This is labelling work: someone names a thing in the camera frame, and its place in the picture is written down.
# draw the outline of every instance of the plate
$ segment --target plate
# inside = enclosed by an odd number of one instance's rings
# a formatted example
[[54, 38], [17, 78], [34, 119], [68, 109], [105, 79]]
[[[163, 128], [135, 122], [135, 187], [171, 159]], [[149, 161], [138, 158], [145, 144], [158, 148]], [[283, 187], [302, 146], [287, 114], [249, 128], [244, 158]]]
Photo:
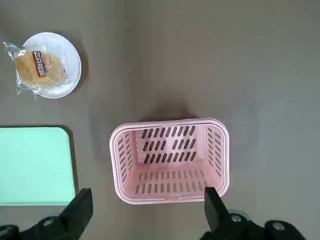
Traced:
[[81, 60], [75, 46], [59, 34], [41, 32], [25, 41], [23, 47], [32, 47], [38, 44], [45, 44], [48, 47], [60, 46], [63, 52], [67, 53], [68, 65], [64, 67], [69, 80], [69, 83], [52, 87], [39, 95], [47, 99], [58, 99], [68, 95], [76, 88], [81, 76]]

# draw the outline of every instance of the pink plastic basket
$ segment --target pink plastic basket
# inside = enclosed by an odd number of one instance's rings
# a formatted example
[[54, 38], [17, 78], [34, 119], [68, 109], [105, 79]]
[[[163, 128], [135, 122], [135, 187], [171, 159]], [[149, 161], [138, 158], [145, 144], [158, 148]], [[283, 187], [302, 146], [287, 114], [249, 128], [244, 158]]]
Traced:
[[110, 139], [114, 187], [129, 204], [198, 202], [229, 187], [229, 134], [212, 118], [129, 123]]

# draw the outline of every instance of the mint green cutting board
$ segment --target mint green cutting board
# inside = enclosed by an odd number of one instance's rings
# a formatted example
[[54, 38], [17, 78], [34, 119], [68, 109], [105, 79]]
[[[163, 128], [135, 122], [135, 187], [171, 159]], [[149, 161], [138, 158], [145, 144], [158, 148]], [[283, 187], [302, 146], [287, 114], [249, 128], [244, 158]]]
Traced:
[[74, 197], [64, 129], [0, 127], [0, 206], [68, 205]]

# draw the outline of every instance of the floor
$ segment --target floor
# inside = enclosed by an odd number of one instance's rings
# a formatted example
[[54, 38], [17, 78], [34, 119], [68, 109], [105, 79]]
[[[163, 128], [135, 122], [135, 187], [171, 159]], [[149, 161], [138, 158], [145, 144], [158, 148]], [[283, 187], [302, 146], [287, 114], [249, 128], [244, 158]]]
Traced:
[[[0, 51], [0, 125], [65, 125], [94, 217], [81, 239], [199, 239], [203, 203], [129, 205], [114, 191], [109, 138], [126, 122], [221, 120], [230, 133], [223, 201], [256, 223], [318, 239], [320, 3], [315, 0], [0, 0], [0, 39], [56, 32], [80, 52], [81, 83], [50, 100], [16, 95]], [[60, 207], [0, 207], [22, 229]]]

